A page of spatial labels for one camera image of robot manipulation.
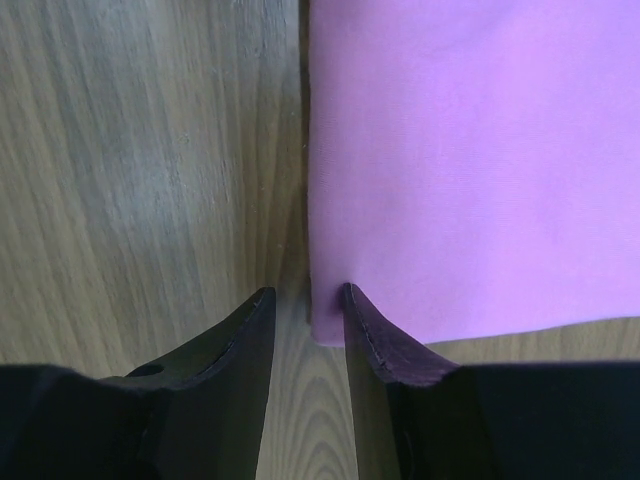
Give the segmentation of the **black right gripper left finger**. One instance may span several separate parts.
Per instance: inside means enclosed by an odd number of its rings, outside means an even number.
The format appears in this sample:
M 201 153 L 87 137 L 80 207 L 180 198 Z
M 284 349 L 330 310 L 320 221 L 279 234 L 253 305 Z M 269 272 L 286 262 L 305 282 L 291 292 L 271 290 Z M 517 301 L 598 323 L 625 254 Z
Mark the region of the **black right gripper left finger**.
M 276 294 L 123 377 L 1 369 L 5 479 L 252 479 L 269 397 Z

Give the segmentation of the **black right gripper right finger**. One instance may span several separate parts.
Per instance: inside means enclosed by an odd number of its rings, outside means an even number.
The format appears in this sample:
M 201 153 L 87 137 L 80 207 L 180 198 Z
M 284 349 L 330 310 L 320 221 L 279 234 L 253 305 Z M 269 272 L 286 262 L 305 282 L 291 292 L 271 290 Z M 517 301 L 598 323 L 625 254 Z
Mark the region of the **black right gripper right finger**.
M 639 365 L 459 365 L 355 285 L 342 312 L 363 479 L 635 479 Z

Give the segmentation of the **pink t shirt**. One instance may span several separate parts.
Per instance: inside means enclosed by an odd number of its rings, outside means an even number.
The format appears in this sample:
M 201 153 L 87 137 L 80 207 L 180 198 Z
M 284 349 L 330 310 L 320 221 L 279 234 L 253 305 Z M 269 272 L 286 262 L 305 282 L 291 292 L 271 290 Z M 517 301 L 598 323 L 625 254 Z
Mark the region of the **pink t shirt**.
M 309 72 L 317 342 L 638 314 L 637 2 L 314 1 Z

